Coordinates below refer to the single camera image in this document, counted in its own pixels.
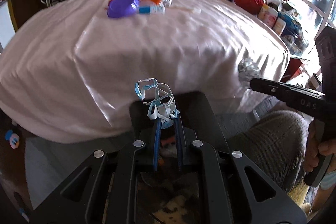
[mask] silver screw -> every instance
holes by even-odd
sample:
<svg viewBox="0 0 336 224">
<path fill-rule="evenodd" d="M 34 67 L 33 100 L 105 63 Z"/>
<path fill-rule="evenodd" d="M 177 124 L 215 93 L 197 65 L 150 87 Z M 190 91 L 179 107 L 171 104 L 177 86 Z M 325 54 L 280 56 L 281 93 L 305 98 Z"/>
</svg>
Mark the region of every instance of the silver screw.
<svg viewBox="0 0 336 224">
<path fill-rule="evenodd" d="M 243 153 L 241 153 L 241 152 L 238 151 L 238 150 L 235 150 L 235 151 L 232 152 L 232 156 L 233 156 L 234 158 L 236 158 L 236 159 L 239 159 L 239 158 L 241 158 L 241 157 L 243 156 Z"/>
<path fill-rule="evenodd" d="M 144 142 L 142 140 L 136 140 L 134 141 L 133 145 L 135 147 L 142 147 L 144 145 Z"/>
<path fill-rule="evenodd" d="M 195 147 L 201 147 L 202 145 L 203 145 L 203 143 L 200 140 L 194 140 L 193 141 L 193 146 L 195 146 Z"/>
<path fill-rule="evenodd" d="M 93 153 L 93 155 L 94 155 L 95 158 L 101 158 L 104 155 L 104 151 L 102 151 L 102 150 L 96 150 Z"/>
</svg>

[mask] human hand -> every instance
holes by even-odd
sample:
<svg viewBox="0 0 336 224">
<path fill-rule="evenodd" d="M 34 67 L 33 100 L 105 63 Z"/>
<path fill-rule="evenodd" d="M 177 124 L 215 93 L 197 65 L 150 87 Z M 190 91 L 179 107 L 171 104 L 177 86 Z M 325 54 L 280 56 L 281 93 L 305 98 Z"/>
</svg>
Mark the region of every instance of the human hand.
<svg viewBox="0 0 336 224">
<path fill-rule="evenodd" d="M 336 153 L 336 139 L 329 140 L 327 142 L 318 143 L 315 138 L 316 126 L 315 120 L 312 121 L 309 125 L 309 135 L 307 139 L 306 155 L 303 162 L 303 168 L 307 172 L 312 172 L 315 167 L 319 164 L 319 158 L 317 157 L 318 152 L 321 155 L 328 156 Z M 336 169 L 335 160 L 332 161 L 332 164 L 329 166 L 328 173 Z"/>
</svg>

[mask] purple bowl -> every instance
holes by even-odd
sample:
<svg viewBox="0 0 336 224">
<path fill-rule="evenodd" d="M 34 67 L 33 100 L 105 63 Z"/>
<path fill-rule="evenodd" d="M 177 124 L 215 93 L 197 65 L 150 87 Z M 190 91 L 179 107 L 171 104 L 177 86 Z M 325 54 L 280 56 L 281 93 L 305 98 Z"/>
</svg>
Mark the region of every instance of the purple bowl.
<svg viewBox="0 0 336 224">
<path fill-rule="evenodd" d="M 137 12 L 140 0 L 111 0 L 107 10 L 109 18 L 120 18 Z"/>
</svg>

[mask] gray pants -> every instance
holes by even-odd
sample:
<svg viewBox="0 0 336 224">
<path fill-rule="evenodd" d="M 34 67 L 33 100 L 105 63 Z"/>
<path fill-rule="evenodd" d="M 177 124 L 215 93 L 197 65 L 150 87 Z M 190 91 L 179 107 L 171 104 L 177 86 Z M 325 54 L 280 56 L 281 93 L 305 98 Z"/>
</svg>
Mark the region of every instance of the gray pants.
<svg viewBox="0 0 336 224">
<path fill-rule="evenodd" d="M 230 139 L 230 148 L 241 150 L 285 192 L 305 175 L 303 159 L 308 125 L 298 113 L 271 112 L 246 133 Z"/>
</svg>

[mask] pink bedsheet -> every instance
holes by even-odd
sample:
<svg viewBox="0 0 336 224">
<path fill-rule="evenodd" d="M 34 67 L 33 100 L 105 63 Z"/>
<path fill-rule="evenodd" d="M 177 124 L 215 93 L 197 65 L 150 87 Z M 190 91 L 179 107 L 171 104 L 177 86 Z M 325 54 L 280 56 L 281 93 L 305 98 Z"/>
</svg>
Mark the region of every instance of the pink bedsheet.
<svg viewBox="0 0 336 224">
<path fill-rule="evenodd" d="M 250 112 L 237 65 L 253 58 L 279 81 L 289 52 L 258 19 L 225 0 L 173 0 L 164 15 L 109 19 L 109 0 L 68 0 L 27 21 L 0 58 L 0 108 L 32 133 L 62 143 L 131 128 L 134 84 L 157 78 L 174 94 L 201 90 L 214 112 Z M 180 7 L 200 9 L 190 12 Z"/>
</svg>

